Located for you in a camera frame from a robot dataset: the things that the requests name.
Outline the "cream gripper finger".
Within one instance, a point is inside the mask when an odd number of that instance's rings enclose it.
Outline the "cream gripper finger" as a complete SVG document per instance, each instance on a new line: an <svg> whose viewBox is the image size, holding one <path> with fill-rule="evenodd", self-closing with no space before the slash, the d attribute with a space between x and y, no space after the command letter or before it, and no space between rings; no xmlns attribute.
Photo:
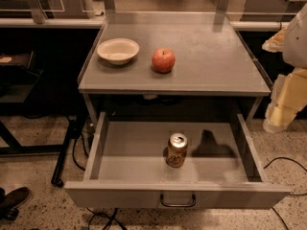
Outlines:
<svg viewBox="0 0 307 230"><path fill-rule="evenodd" d="M282 52L285 33L286 29L281 29L278 33L274 34L272 37L270 37L264 42L264 44L262 45L262 49L271 53Z"/></svg>
<svg viewBox="0 0 307 230"><path fill-rule="evenodd" d="M287 76L279 75L273 84L263 129L278 133L287 129L307 105L307 70L296 68Z"/></svg>

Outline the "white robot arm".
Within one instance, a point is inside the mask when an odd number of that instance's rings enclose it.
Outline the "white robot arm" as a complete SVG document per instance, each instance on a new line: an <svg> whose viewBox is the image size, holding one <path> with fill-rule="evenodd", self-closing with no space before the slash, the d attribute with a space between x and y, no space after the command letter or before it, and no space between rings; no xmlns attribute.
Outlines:
<svg viewBox="0 0 307 230"><path fill-rule="evenodd" d="M283 60L294 67L289 75L277 77L265 114L263 129L277 133L285 130L307 105L307 5L286 28L266 40L262 49L281 52Z"/></svg>

